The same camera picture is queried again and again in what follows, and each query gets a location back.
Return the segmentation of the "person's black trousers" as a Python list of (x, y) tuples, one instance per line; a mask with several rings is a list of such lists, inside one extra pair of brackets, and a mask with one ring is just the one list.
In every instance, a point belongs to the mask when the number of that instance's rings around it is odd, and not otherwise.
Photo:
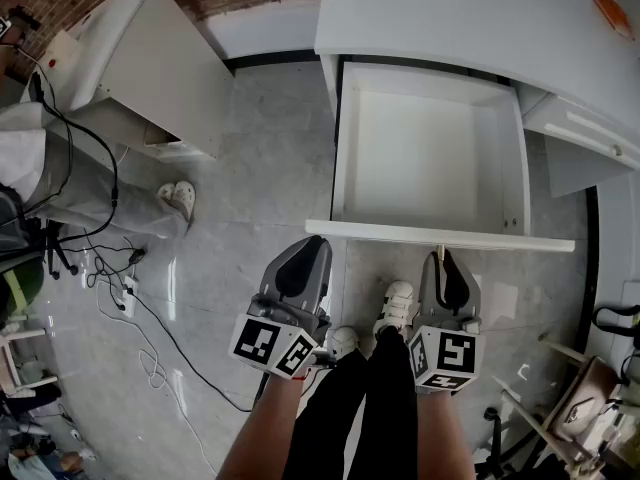
[(296, 419), (282, 480), (417, 480), (417, 400), (396, 328), (322, 379)]

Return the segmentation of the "person's white shoe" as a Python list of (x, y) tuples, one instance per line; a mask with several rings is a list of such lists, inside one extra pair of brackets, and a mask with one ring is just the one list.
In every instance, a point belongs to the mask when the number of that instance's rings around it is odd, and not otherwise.
[(373, 327), (373, 336), (376, 340), (388, 327), (395, 328), (404, 340), (407, 339), (413, 299), (414, 288), (407, 281), (396, 280), (387, 287), (382, 309)]
[(336, 362), (359, 349), (359, 337), (353, 328), (342, 326), (333, 331), (330, 339), (330, 351)]

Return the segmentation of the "person's left forearm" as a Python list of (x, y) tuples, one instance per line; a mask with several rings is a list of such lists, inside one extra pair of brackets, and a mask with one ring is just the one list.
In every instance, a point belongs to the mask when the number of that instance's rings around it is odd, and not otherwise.
[(321, 389), (298, 412), (304, 381), (271, 375), (229, 450), (216, 480), (324, 480)]

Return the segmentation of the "person's right white shoe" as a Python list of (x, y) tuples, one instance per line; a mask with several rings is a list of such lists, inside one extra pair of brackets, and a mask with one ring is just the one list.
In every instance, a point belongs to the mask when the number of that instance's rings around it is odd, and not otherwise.
[(396, 280), (387, 287), (382, 309), (373, 327), (373, 336), (376, 340), (388, 327), (395, 328), (404, 340), (407, 339), (413, 299), (414, 288), (407, 281)]

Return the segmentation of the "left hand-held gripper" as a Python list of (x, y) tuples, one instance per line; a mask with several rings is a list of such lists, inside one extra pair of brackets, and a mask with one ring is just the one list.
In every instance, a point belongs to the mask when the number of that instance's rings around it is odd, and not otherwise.
[[(254, 296), (236, 320), (229, 355), (267, 374), (301, 377), (331, 326), (319, 305), (328, 293), (332, 259), (329, 241), (319, 235), (295, 242), (273, 259), (261, 282), (265, 296)], [(289, 305), (266, 296), (286, 298)]]

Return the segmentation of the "person's right forearm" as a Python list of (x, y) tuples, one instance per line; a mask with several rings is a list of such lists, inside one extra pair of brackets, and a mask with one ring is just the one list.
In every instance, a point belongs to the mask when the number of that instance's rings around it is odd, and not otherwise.
[(417, 480), (476, 480), (449, 391), (417, 391)]

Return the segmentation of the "beige box with red button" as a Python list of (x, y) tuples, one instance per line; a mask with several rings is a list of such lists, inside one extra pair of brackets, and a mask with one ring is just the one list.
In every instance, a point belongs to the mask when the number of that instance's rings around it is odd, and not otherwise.
[(59, 31), (44, 50), (39, 65), (48, 81), (43, 83), (47, 101), (56, 100), (56, 107), (68, 111), (76, 92), (76, 69), (83, 47), (68, 32)]

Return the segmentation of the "person's left white shoe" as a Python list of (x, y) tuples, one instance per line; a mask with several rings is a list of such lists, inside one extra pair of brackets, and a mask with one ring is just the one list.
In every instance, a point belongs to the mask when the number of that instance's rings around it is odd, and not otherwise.
[(353, 328), (342, 326), (333, 331), (330, 339), (330, 351), (336, 362), (359, 349), (359, 337)]

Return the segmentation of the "white pedestal table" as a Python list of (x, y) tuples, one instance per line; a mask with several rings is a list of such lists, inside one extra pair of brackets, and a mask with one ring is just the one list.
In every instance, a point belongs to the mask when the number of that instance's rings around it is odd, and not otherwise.
[(233, 77), (174, 0), (106, 0), (66, 32), (83, 47), (68, 119), (114, 155), (217, 156)]

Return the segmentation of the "low white bench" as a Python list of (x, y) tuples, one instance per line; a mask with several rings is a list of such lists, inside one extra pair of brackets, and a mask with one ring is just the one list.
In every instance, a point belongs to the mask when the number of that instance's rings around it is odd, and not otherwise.
[(319, 0), (270, 2), (205, 18), (196, 28), (222, 60), (313, 51)]

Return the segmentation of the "wooden chair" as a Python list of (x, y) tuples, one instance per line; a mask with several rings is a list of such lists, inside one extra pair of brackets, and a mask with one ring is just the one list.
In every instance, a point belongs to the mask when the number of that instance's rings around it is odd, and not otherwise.
[(620, 436), (616, 418), (640, 422), (640, 395), (625, 399), (632, 383), (624, 382), (622, 375), (601, 358), (588, 357), (545, 334), (538, 341), (576, 363), (578, 373), (541, 421), (510, 390), (501, 392), (502, 400), (516, 410), (536, 437), (544, 440), (571, 480), (596, 480), (605, 466), (604, 451)]

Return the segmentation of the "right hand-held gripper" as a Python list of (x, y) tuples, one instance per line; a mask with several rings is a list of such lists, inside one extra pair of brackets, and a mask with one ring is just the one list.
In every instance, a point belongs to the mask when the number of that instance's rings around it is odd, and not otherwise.
[[(431, 251), (423, 263), (419, 316), (460, 319), (479, 316), (480, 286), (467, 265), (450, 249), (444, 258)], [(459, 392), (480, 375), (486, 337), (465, 330), (422, 325), (408, 344), (417, 393)]]

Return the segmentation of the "white power strip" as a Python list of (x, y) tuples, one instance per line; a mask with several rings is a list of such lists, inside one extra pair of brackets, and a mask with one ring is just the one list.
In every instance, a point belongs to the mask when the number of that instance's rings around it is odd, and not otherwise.
[(125, 317), (133, 319), (135, 315), (135, 307), (137, 299), (138, 281), (129, 275), (124, 278), (124, 288), (122, 292), (119, 309)]

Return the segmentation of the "black office chair base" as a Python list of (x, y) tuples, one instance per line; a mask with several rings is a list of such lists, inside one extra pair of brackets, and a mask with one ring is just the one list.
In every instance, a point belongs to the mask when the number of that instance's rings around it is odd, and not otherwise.
[(62, 223), (47, 220), (44, 228), (44, 250), (46, 252), (48, 273), (54, 280), (58, 280), (60, 278), (60, 271), (55, 269), (54, 256), (58, 257), (59, 262), (72, 276), (76, 276), (78, 274), (78, 267), (69, 263), (60, 244), (59, 233), (62, 227)]

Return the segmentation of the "narrow white drawer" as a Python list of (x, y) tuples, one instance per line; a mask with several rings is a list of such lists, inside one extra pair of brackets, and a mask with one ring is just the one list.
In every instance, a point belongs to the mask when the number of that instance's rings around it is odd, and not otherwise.
[(526, 129), (570, 142), (640, 170), (640, 133), (557, 95), (522, 118)]

